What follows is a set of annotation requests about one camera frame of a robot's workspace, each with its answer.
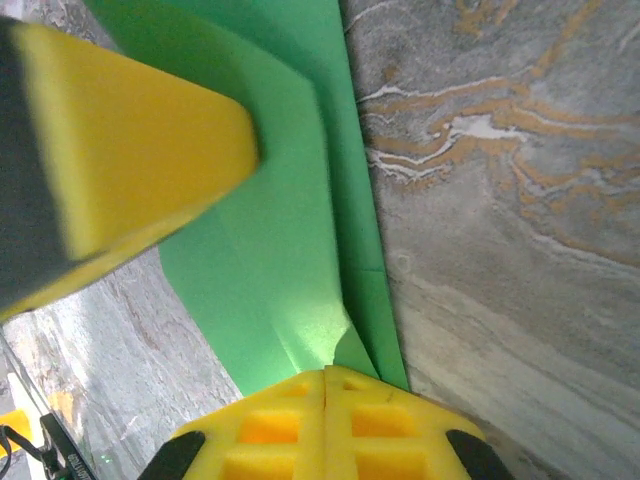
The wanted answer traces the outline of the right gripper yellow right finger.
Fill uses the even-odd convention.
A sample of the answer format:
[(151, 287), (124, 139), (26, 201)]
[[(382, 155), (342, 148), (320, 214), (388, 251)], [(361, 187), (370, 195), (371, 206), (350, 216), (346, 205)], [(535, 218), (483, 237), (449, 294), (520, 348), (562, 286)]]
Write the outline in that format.
[(443, 406), (349, 370), (325, 369), (327, 479), (508, 479), (481, 429)]

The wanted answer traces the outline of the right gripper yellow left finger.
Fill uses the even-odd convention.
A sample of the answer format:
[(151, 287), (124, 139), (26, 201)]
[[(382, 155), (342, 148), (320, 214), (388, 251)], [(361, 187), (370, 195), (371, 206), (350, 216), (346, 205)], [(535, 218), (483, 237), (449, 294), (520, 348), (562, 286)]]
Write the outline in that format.
[(181, 426), (144, 479), (322, 479), (324, 374), (304, 372)]

